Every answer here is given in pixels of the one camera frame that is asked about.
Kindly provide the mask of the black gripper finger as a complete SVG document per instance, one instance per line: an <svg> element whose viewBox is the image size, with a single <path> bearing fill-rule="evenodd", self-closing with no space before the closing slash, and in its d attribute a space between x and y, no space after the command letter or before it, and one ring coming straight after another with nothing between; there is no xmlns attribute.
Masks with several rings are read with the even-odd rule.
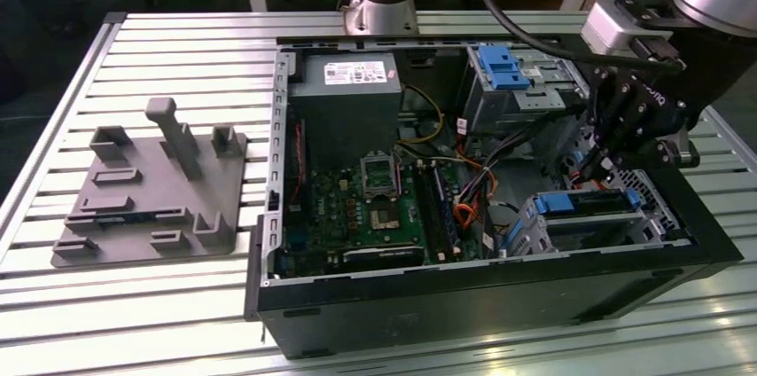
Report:
<svg viewBox="0 0 757 376"><path fill-rule="evenodd" d="M612 170L696 168L700 165L700 151L688 137L660 138L636 151L621 151L610 161Z"/></svg>
<svg viewBox="0 0 757 376"><path fill-rule="evenodd" d="M590 77L588 124L593 127L592 148L582 160L582 179L605 178L613 156L637 148L636 122L630 115L630 70L597 67Z"/></svg>

